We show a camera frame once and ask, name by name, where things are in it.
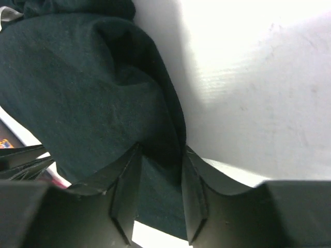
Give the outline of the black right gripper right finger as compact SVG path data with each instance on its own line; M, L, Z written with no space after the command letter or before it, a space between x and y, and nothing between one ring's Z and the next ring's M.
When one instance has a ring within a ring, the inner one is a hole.
M330 182L246 186L185 148L182 194L193 247L330 247Z

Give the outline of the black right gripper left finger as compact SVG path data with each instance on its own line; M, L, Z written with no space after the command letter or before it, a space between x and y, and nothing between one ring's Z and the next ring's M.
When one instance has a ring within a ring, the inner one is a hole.
M45 151L1 150L1 247L136 247L141 147L66 189L40 180Z

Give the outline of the black t shirt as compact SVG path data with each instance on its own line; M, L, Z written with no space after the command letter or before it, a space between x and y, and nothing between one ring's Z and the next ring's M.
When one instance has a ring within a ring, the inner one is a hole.
M1 31L1 107L75 183L143 148L137 220L186 239L186 126L132 1L1 1L19 14Z

